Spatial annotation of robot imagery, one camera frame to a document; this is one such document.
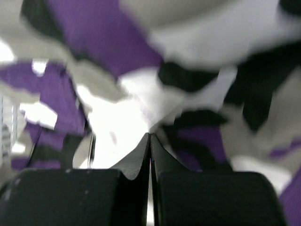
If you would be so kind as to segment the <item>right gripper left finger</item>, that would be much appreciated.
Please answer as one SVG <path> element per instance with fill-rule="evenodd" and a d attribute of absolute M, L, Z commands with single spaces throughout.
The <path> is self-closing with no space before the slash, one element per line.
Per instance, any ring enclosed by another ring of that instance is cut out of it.
<path fill-rule="evenodd" d="M 3 226 L 144 226 L 150 135 L 110 169 L 25 169 L 0 196 Z"/>

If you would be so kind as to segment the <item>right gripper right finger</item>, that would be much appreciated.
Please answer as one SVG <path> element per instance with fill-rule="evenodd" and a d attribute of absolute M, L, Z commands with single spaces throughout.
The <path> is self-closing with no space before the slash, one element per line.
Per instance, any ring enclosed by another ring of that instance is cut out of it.
<path fill-rule="evenodd" d="M 193 172 L 150 137 L 157 226 L 285 226 L 271 183 L 256 172 Z"/>

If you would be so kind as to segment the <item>purple camouflage trousers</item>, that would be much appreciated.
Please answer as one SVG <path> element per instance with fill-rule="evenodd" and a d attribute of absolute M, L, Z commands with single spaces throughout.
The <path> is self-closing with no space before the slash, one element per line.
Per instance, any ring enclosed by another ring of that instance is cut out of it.
<path fill-rule="evenodd" d="M 145 134 L 193 172 L 256 172 L 301 223 L 301 3 L 235 0 L 148 31 L 119 0 L 3 0 L 6 161 L 107 170 Z"/>

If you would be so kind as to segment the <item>white plastic basket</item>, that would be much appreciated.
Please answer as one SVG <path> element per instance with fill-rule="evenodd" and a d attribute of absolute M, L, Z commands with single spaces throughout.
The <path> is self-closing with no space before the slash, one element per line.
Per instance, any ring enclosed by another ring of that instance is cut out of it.
<path fill-rule="evenodd" d="M 0 94 L 0 161 L 11 151 L 18 135 L 18 106 L 12 104 L 8 97 Z"/>

